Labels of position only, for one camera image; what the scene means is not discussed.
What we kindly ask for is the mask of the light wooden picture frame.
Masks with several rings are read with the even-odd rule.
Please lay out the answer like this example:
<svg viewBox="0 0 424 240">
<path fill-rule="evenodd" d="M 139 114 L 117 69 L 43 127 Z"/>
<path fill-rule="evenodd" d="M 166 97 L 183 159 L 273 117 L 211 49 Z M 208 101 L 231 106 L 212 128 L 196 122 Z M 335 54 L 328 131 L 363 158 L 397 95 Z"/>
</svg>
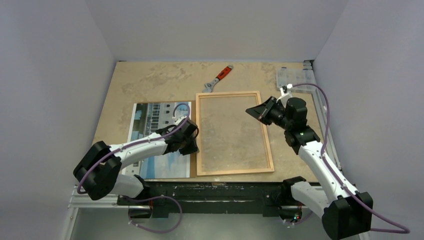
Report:
<svg viewBox="0 0 424 240">
<path fill-rule="evenodd" d="M 246 109 L 261 104 L 258 91 L 198 93 L 198 176 L 274 172 L 268 131 Z"/>
</svg>

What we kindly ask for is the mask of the building photo print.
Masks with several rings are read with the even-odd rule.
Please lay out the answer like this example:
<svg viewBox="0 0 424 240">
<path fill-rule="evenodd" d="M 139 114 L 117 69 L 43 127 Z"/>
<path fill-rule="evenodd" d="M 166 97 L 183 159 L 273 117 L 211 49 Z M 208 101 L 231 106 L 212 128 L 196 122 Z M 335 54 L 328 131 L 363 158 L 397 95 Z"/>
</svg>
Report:
<svg viewBox="0 0 424 240">
<path fill-rule="evenodd" d="M 175 123 L 175 120 L 190 116 L 189 102 L 136 103 L 133 106 L 129 125 L 128 142 L 139 140 L 156 130 Z M 152 156 L 125 167 L 124 175 L 139 175 L 143 179 L 183 179 L 190 177 L 190 156 L 179 151 Z"/>
</svg>

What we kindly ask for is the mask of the brown backing board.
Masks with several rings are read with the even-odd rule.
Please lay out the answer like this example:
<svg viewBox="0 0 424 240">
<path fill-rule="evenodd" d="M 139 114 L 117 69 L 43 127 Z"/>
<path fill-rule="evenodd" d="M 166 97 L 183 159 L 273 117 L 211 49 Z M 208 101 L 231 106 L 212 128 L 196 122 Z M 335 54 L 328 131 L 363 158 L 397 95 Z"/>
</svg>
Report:
<svg viewBox="0 0 424 240">
<path fill-rule="evenodd" d="M 180 117 L 191 115 L 188 101 L 141 103 L 144 117 L 142 135 L 146 137 L 156 130 L 174 125 Z M 166 155 L 148 157 L 141 161 L 140 175 L 144 179 L 185 179 L 194 176 L 194 155 L 181 155 L 178 151 Z"/>
</svg>

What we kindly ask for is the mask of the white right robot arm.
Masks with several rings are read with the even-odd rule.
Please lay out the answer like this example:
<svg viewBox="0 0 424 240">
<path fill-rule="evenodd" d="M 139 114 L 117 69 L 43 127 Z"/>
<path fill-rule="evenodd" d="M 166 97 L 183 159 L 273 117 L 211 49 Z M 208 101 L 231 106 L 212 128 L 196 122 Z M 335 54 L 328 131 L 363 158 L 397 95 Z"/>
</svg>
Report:
<svg viewBox="0 0 424 240">
<path fill-rule="evenodd" d="M 359 192 L 335 164 L 327 160 L 323 143 L 307 124 L 306 102 L 291 97 L 286 105 L 273 96 L 265 102 L 246 109 L 246 113 L 264 125 L 275 124 L 284 129 L 287 145 L 311 169 L 321 190 L 317 190 L 298 176 L 282 182 L 280 196 L 288 204 L 304 204 L 320 217 L 322 226 L 332 240 L 370 231 L 373 199 L 367 192 Z"/>
</svg>

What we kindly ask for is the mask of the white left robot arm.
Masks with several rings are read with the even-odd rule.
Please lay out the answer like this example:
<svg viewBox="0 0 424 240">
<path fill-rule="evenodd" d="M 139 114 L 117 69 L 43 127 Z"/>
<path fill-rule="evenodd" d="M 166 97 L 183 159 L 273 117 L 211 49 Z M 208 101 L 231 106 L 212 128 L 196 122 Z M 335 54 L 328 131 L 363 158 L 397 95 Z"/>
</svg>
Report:
<svg viewBox="0 0 424 240">
<path fill-rule="evenodd" d="M 77 193 L 87 194 L 93 201 L 115 194 L 128 197 L 138 205 L 146 203 L 149 199 L 146 182 L 136 174 L 130 176 L 121 171 L 150 157 L 174 152 L 184 156 L 198 152 L 198 131 L 195 122 L 183 117 L 176 124 L 138 140 L 112 145 L 104 141 L 94 143 L 73 170 L 78 181 Z"/>
</svg>

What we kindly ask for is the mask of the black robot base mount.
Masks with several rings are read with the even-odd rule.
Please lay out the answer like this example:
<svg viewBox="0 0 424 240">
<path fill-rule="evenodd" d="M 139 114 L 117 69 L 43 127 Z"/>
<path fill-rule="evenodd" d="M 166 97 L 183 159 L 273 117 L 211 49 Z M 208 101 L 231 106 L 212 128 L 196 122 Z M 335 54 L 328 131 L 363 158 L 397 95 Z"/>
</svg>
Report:
<svg viewBox="0 0 424 240">
<path fill-rule="evenodd" d="M 170 182 L 149 181 L 135 200 L 119 195 L 133 218 L 166 218 L 184 214 L 255 214 L 300 222 L 307 207 L 289 194 L 286 182 Z"/>
</svg>

